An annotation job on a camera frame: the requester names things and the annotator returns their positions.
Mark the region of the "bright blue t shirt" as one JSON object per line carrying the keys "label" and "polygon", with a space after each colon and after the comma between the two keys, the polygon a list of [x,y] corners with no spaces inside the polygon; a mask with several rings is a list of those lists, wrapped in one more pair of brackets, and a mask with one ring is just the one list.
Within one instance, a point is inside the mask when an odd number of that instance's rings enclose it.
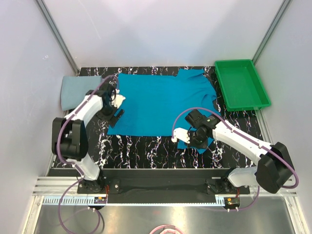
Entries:
{"label": "bright blue t shirt", "polygon": [[188,129],[185,110],[198,107],[209,116],[216,91],[202,69],[180,69],[176,76],[118,75],[124,114],[108,135],[171,137],[172,128]]}

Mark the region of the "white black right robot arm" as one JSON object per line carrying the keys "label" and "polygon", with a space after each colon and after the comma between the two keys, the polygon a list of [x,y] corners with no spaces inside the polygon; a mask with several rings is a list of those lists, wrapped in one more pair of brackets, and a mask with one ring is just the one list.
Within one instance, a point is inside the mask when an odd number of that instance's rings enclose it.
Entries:
{"label": "white black right robot arm", "polygon": [[234,148],[255,164],[249,168],[229,170],[227,178],[221,181],[226,193],[233,193],[241,186],[259,186],[276,194],[280,188],[298,186],[298,175],[284,144],[270,144],[256,139],[219,115],[207,117],[197,109],[190,111],[185,119],[194,128],[188,133],[189,145],[202,148],[208,138],[213,138]]}

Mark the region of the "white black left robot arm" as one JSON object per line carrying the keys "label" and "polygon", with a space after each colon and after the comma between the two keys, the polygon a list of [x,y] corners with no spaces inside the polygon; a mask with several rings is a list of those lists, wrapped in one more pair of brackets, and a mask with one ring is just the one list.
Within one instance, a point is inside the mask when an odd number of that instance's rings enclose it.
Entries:
{"label": "white black left robot arm", "polygon": [[82,177],[82,187],[94,193],[105,188],[102,170],[88,154],[86,126],[98,115],[110,127],[115,127],[124,110],[120,107],[125,97],[119,89],[109,83],[103,83],[99,89],[86,93],[81,104],[65,117],[57,117],[52,123],[52,152],[64,164],[71,165]]}

